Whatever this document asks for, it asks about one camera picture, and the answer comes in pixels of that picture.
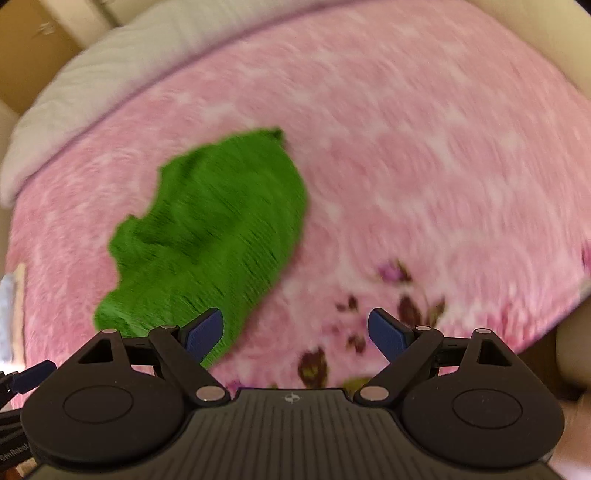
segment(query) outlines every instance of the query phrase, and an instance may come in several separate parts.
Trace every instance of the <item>pink blanket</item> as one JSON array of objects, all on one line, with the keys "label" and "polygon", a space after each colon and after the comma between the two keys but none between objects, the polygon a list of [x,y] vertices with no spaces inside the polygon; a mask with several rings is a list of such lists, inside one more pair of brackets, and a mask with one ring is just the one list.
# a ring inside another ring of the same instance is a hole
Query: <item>pink blanket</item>
[{"label": "pink blanket", "polygon": [[366,337],[374,307],[447,335],[487,326],[520,350],[577,302],[590,103],[463,0],[376,1],[190,63],[28,182],[8,255],[8,268],[28,268],[27,364],[59,364],[94,334],[94,309],[117,282],[109,238],[149,208],[160,165],[274,125],[310,209],[292,264],[213,368],[231,390],[375,374],[385,360]]}]

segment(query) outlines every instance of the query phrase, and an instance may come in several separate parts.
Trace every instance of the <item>ribbed black surface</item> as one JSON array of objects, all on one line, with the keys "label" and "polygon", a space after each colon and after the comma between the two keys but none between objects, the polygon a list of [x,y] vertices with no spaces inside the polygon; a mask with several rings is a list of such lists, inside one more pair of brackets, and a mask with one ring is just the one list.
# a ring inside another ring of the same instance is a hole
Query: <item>ribbed black surface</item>
[{"label": "ribbed black surface", "polygon": [[469,472],[432,459],[388,412],[359,407],[340,390],[245,390],[225,407],[198,411],[166,452],[101,475],[42,466],[32,480],[557,480],[539,463]]}]

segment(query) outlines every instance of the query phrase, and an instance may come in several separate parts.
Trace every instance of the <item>bed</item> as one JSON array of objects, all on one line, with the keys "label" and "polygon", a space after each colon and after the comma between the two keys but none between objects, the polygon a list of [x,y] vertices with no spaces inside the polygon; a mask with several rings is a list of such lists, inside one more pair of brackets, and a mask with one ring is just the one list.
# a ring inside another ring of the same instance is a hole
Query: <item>bed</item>
[{"label": "bed", "polygon": [[[159,166],[277,125],[309,211],[212,368],[231,391],[300,387],[321,357],[320,385],[372,376],[376,306],[449,336],[489,327],[516,351],[545,334],[591,268],[588,72],[503,27],[501,3],[169,0],[72,60],[20,119],[0,178],[7,271],[27,266],[27,365],[94,334],[118,279],[109,239],[150,207]],[[385,272],[398,261],[412,282]]]}]

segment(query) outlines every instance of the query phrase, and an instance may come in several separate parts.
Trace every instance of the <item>blue gripper pad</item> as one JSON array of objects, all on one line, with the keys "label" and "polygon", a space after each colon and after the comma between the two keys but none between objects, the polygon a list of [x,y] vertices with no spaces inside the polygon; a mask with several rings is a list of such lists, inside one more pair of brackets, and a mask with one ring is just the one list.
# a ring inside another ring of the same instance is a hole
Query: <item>blue gripper pad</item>
[{"label": "blue gripper pad", "polygon": [[188,332],[185,350],[201,363],[222,338],[223,316],[219,309],[209,309],[193,321],[198,325]]},{"label": "blue gripper pad", "polygon": [[392,363],[410,345],[413,331],[382,309],[373,309],[368,318],[369,338]]},{"label": "blue gripper pad", "polygon": [[10,390],[15,393],[27,393],[33,388],[37,388],[41,383],[49,377],[57,367],[55,363],[50,360],[45,360],[40,364],[27,368],[23,372],[14,375],[10,382]]}]

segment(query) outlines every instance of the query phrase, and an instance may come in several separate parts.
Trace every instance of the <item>green cloth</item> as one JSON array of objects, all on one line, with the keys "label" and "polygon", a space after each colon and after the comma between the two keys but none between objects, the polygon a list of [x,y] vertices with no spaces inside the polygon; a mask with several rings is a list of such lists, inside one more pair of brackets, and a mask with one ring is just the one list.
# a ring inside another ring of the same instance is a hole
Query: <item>green cloth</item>
[{"label": "green cloth", "polygon": [[98,329],[145,336],[217,307],[224,334],[203,365],[232,346],[300,238],[306,189],[282,140],[279,129],[234,135],[161,168],[151,210],[109,244],[119,285],[96,309]]}]

